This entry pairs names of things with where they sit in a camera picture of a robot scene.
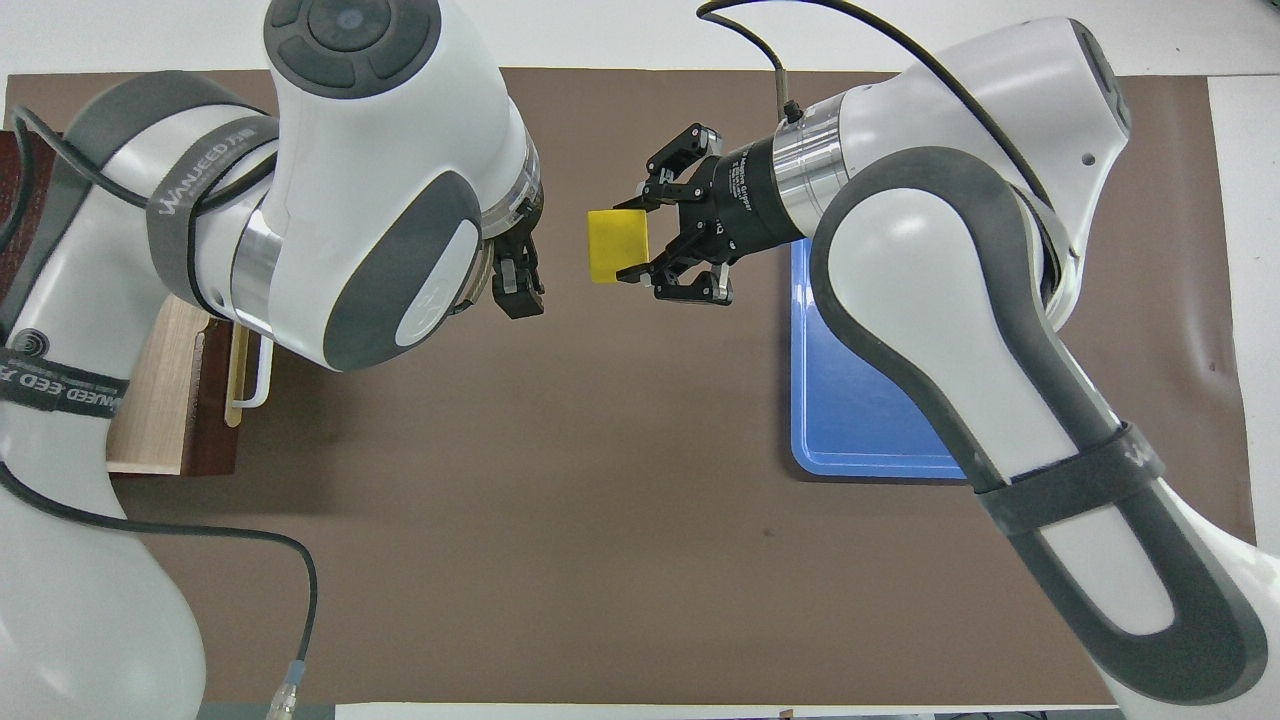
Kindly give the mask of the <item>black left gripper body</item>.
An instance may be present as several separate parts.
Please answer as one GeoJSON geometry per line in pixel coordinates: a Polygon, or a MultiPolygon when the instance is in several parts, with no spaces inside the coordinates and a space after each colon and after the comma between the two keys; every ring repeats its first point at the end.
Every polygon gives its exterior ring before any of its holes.
{"type": "Polygon", "coordinates": [[[506,199],[486,213],[486,241],[494,259],[538,259],[532,232],[545,206],[540,184],[522,190],[508,202],[506,199]]]}

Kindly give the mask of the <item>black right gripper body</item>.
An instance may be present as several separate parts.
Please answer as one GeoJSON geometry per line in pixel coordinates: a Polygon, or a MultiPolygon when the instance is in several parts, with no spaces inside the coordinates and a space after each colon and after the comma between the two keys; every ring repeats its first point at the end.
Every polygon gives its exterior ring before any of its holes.
{"type": "Polygon", "coordinates": [[[680,204],[680,224],[695,231],[698,259],[740,259],[800,240],[774,177],[774,137],[707,158],[692,177],[703,195],[680,204]]]}

